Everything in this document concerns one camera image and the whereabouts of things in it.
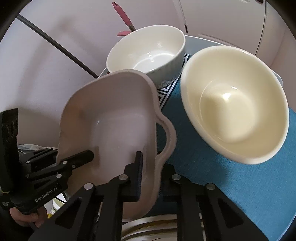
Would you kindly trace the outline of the left hand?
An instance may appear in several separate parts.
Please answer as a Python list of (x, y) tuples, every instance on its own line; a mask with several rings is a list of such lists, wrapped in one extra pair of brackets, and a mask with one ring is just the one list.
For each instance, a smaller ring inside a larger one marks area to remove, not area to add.
[(44, 206), (39, 208), (36, 212), (25, 215), (22, 214), (17, 208), (11, 208), (10, 214), (13, 220), (21, 226), (33, 224), (39, 228), (46, 220), (48, 220), (47, 210)]

